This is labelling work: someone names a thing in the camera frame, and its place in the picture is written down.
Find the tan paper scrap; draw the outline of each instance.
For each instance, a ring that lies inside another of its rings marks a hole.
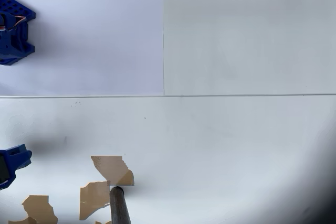
[[[134,176],[128,169],[122,156],[91,156],[96,169],[115,186],[134,186]]]
[[[48,195],[29,195],[22,205],[28,218],[21,221],[9,221],[8,224],[57,224],[58,218],[49,204]]]
[[[32,217],[28,217],[25,220],[19,220],[19,221],[10,221],[9,220],[8,224],[37,224],[37,222]]]
[[[89,183],[80,188],[79,220],[86,220],[98,209],[110,205],[110,187],[105,182]]]

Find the black rod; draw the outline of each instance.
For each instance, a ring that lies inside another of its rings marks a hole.
[[[111,217],[113,224],[131,224],[127,211],[124,190],[117,186],[110,191]]]

